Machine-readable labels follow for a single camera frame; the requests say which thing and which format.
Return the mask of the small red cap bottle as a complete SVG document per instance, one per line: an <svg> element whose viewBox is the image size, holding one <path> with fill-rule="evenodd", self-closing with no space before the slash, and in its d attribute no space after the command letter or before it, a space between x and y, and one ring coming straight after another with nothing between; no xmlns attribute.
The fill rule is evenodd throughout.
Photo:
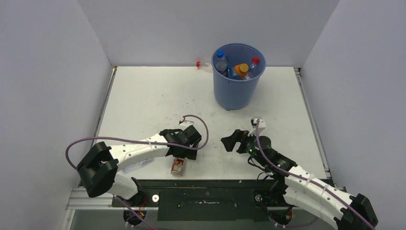
<svg viewBox="0 0 406 230"><path fill-rule="evenodd" d="M170 173L174 176L182 177L184 174L184 172L183 172L184 164L185 164L184 159L174 158Z"/></svg>

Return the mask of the crushed blue label bottle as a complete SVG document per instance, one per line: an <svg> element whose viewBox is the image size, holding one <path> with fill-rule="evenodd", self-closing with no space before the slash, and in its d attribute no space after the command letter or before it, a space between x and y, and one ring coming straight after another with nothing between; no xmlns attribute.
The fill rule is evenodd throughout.
<svg viewBox="0 0 406 230"><path fill-rule="evenodd" d="M239 75L236 73L234 67L230 64L227 65L227 77L233 80L238 80Z"/></svg>

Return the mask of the orange juice bottle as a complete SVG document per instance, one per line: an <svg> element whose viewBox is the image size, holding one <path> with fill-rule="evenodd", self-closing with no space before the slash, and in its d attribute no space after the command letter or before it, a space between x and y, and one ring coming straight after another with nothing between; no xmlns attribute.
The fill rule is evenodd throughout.
<svg viewBox="0 0 406 230"><path fill-rule="evenodd" d="M234 70L240 79L244 79L249 71L249 66L246 63L238 64L234 66Z"/></svg>

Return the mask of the blue plastic bin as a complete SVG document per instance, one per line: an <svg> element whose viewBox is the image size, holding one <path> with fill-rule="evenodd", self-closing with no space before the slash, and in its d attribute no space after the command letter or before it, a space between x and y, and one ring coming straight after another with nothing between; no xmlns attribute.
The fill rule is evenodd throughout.
<svg viewBox="0 0 406 230"><path fill-rule="evenodd" d="M246 80L245 78L233 80L221 75L214 67L215 53L217 50L224 52L228 61L227 64L233 67L242 63L249 65L253 57L258 57L259 70L257 76L250 80ZM217 103L226 110L238 110L248 105L259 79L265 71L266 60L258 49L250 45L231 43L223 45L214 51L211 57L211 65L213 69L214 96Z"/></svg>

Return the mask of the clear jar silver lid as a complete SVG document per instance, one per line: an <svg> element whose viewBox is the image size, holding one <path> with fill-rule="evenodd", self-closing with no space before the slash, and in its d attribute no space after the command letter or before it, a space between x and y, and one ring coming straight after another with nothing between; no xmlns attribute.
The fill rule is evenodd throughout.
<svg viewBox="0 0 406 230"><path fill-rule="evenodd" d="M214 65L215 69L218 72L226 72L227 71L227 63L224 61L219 61Z"/></svg>

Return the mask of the red label clear bottle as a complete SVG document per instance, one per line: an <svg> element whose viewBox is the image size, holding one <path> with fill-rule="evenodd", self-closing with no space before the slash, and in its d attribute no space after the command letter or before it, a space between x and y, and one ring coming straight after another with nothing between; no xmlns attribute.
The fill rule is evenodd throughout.
<svg viewBox="0 0 406 230"><path fill-rule="evenodd" d="M259 64L259 58L253 57L251 60L251 63L248 66L248 71L246 72L246 75L245 75L246 80L253 79L257 76L258 70L259 70L258 64Z"/></svg>

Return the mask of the blue label blue cap bottle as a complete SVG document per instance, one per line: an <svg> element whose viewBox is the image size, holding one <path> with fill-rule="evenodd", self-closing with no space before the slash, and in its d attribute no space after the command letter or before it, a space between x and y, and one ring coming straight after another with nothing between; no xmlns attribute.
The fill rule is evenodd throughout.
<svg viewBox="0 0 406 230"><path fill-rule="evenodd" d="M224 62L224 63L228 63L224 52L222 50L217 50L217 52L215 53L215 59L214 59L214 63L218 63L218 62Z"/></svg>

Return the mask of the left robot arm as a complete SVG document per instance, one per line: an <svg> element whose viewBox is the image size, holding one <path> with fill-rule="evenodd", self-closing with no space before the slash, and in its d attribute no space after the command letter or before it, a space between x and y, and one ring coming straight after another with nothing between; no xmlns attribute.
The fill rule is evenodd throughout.
<svg viewBox="0 0 406 230"><path fill-rule="evenodd" d="M193 126L164 129L141 141L123 141L122 145L96 143L77 165L77 172L89 197L105 193L119 196L130 206L143 199L133 178L119 174L124 168L157 157L195 158L202 135Z"/></svg>

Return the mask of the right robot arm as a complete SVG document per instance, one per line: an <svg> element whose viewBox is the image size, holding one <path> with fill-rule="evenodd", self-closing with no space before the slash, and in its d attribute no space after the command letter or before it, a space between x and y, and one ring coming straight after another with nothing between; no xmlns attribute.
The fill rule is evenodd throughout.
<svg viewBox="0 0 406 230"><path fill-rule="evenodd" d="M237 129L228 137L221 138L227 152L240 143L238 153L248 153L277 181L271 191L271 200L277 205L299 207L336 230L373 230L378 218L370 200L362 195L352 195L316 178L300 165L279 153L266 136L249 135Z"/></svg>

